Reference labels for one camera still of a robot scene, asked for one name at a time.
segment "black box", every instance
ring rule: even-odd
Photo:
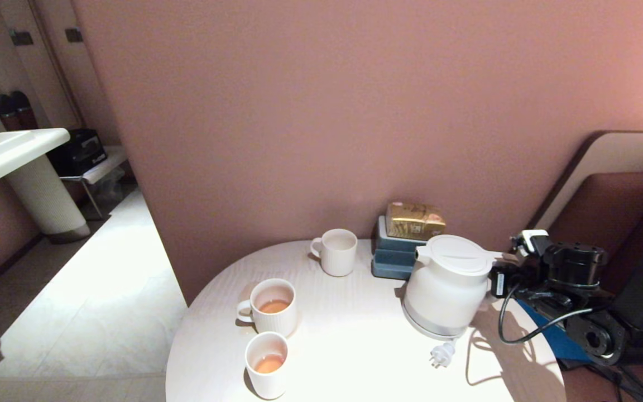
[[[107,158],[96,130],[69,130],[69,134],[69,142],[46,153],[59,176],[81,176]]]

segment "black cable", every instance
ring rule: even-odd
[[[583,308],[582,310],[570,311],[567,314],[561,315],[561,316],[555,318],[554,320],[549,321],[549,323],[544,324],[543,326],[539,327],[535,331],[532,331],[531,333],[527,334],[526,336],[523,336],[520,339],[516,339],[514,341],[508,341],[507,339],[505,339],[505,336],[503,336],[502,323],[503,323],[503,320],[505,320],[505,310],[507,309],[507,303],[510,302],[510,297],[512,297],[513,293],[515,293],[515,290],[517,290],[518,287],[520,287],[520,283],[516,283],[515,286],[513,286],[510,289],[510,292],[508,293],[507,297],[505,297],[505,301],[502,302],[502,308],[500,308],[500,317],[498,317],[498,335],[500,335],[500,340],[503,341],[504,343],[508,343],[510,345],[514,345],[516,343],[523,343],[523,342],[529,341],[530,339],[533,339],[535,336],[537,336],[542,331],[545,331],[547,328],[550,328],[551,326],[559,323],[560,321],[564,321],[567,318],[574,317],[575,315],[591,313],[592,311],[594,311],[594,309],[592,309],[592,308]]]

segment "sink pedestal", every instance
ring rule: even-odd
[[[74,242],[91,234],[46,155],[9,173],[7,181],[52,243]]]

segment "table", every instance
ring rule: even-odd
[[[83,173],[80,176],[61,176],[59,179],[63,181],[78,181],[84,186],[87,196],[91,200],[91,203],[94,204],[94,208],[99,215],[99,219],[103,219],[103,213],[100,211],[96,199],[91,194],[89,186],[96,184],[100,179],[104,178],[105,175],[108,175],[112,170],[120,166],[123,162],[128,160],[128,155],[126,151],[120,145],[105,146],[105,160],[91,169],[87,170],[86,173]]]
[[[360,240],[354,272],[331,277],[311,258],[309,241],[297,241],[227,267],[197,296],[176,333],[166,400],[260,400],[244,372],[255,330],[236,322],[235,307],[269,277],[294,284],[301,319],[289,338],[289,384],[280,401],[565,400],[543,336],[512,346],[498,339],[500,302],[476,315],[448,368],[432,368],[430,351],[440,342],[408,323],[396,296],[404,282],[373,277],[371,259],[371,242]],[[508,312],[509,338],[536,328],[514,300]]]

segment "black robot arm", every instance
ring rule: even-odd
[[[599,247],[555,243],[545,231],[523,231],[514,242],[518,263],[491,271],[495,297],[522,300],[557,321],[595,363],[643,364],[643,258],[614,295],[600,286],[606,254]],[[505,342],[526,340],[506,340],[498,330]]]

